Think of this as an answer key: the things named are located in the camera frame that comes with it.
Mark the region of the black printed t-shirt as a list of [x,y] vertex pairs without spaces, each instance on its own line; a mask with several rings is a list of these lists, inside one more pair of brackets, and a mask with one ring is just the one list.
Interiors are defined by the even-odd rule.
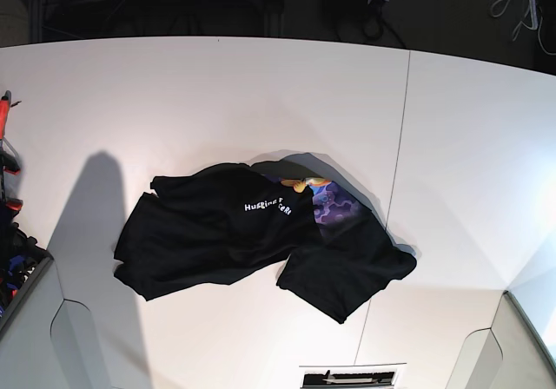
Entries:
[[277,286],[338,323],[417,266],[370,200],[309,153],[155,177],[114,257],[115,277],[145,300],[281,263]]

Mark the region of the orange handled tool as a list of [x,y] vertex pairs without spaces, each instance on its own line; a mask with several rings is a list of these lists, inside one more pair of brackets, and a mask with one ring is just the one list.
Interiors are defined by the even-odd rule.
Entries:
[[7,171],[12,175],[18,175],[21,171],[21,168],[17,162],[16,157],[8,153],[3,147],[5,128],[8,120],[8,114],[10,112],[10,107],[11,107],[11,93],[8,90],[6,90],[1,97],[1,135],[0,135],[1,169],[3,171]]

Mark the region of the black white label plate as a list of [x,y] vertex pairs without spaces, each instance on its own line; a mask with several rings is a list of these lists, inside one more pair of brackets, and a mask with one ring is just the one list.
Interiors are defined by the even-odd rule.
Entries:
[[302,366],[300,388],[396,388],[406,366]]

